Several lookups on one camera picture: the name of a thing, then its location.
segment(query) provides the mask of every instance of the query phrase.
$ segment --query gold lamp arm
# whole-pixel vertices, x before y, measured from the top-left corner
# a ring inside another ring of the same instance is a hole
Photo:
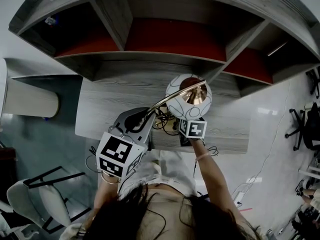
[[[147,118],[149,115],[151,115],[151,114],[156,110],[156,108],[160,107],[161,105],[163,105],[163,104],[166,103],[167,101],[169,101],[169,100],[177,97],[177,96],[180,95],[180,94],[183,94],[183,93],[185,93],[185,92],[188,92],[188,91],[190,91],[190,90],[192,90],[192,89],[194,89],[194,88],[197,88],[197,87],[199,87],[199,86],[202,86],[202,85],[204,85],[206,82],[207,82],[206,80],[202,80],[202,81],[200,81],[200,82],[197,82],[197,83],[195,83],[195,84],[193,84],[193,85],[190,85],[189,87],[186,87],[186,88],[184,88],[184,89],[182,89],[182,90],[178,90],[178,91],[170,94],[169,96],[163,98],[162,100],[160,100],[159,102],[157,102],[156,104],[154,104],[152,107],[150,107],[150,108],[146,111],[145,118]]]

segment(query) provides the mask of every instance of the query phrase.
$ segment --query black office chair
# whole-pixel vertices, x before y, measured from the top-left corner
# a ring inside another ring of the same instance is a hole
[[[318,99],[320,96],[320,92],[319,92],[320,78],[317,78],[315,69],[311,69],[310,71],[306,72],[305,74],[311,79],[311,81],[313,83],[313,87],[310,91],[310,94],[313,94],[315,92],[315,90],[317,90],[318,95],[315,94],[315,97]]]
[[[294,112],[299,126],[294,132],[286,134],[285,138],[287,139],[290,136],[300,132],[298,145],[297,147],[293,147],[293,151],[299,149],[301,140],[303,138],[305,146],[310,150],[316,151],[314,156],[317,156],[320,152],[320,144],[313,145],[313,141],[320,141],[320,114],[317,103],[313,103],[311,110],[307,113],[308,120],[306,123],[304,110],[300,110],[300,113],[303,114],[302,119],[300,119],[295,109],[290,109],[289,112]]]

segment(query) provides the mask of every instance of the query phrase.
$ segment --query bracelet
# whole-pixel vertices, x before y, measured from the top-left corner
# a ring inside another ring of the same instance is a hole
[[[200,159],[204,158],[204,157],[207,157],[207,156],[211,156],[209,153],[205,153],[205,154],[202,154],[200,156],[198,156],[195,161],[199,161]]]
[[[106,183],[108,183],[108,184],[110,184],[110,185],[115,185],[115,184],[118,184],[118,183],[119,183],[119,180],[118,180],[117,182],[115,182],[115,183],[106,180],[106,178],[104,177],[104,174],[105,174],[105,172],[102,170],[102,171],[101,171],[101,178],[102,178]]]

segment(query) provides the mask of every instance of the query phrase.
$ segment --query white floor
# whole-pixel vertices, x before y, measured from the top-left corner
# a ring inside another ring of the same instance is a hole
[[[295,129],[295,120],[289,109],[296,109],[299,113],[306,103],[317,100],[314,95],[310,95],[310,85],[309,79],[303,73],[247,96],[241,99],[241,102],[237,101],[239,106],[243,106],[248,105],[247,99],[250,100],[248,151],[246,154],[224,154],[214,158],[226,177],[230,193],[253,176],[257,176],[258,181],[261,181],[252,185],[241,200],[242,206],[239,209],[252,208],[243,211],[242,214],[253,226],[261,225],[264,233],[268,229],[278,232],[303,203],[295,192],[297,184],[303,178],[298,174],[298,169],[307,168],[314,152],[308,150],[303,141],[300,149],[293,151],[298,136],[286,139],[285,134]],[[194,155],[184,155],[188,167],[193,172]],[[198,167],[195,179],[198,190],[205,194]],[[238,191],[247,189],[247,185],[241,185],[233,197]]]

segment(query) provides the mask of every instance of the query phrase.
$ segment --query dark green floor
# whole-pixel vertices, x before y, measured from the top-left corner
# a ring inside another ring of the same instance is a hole
[[[97,140],[75,135],[76,115],[82,77],[78,75],[29,77],[19,81],[57,93],[60,101],[58,114],[48,120],[40,117],[3,114],[0,141],[16,150],[18,180],[33,178],[55,167],[63,169],[45,179],[56,179],[85,172],[85,176],[55,184],[64,198],[68,198],[68,211],[72,216],[85,207],[92,207],[97,189],[97,174],[85,166],[89,148],[98,147]],[[32,201],[47,219],[37,189],[31,191]],[[61,231],[45,235],[46,239],[59,239]]]

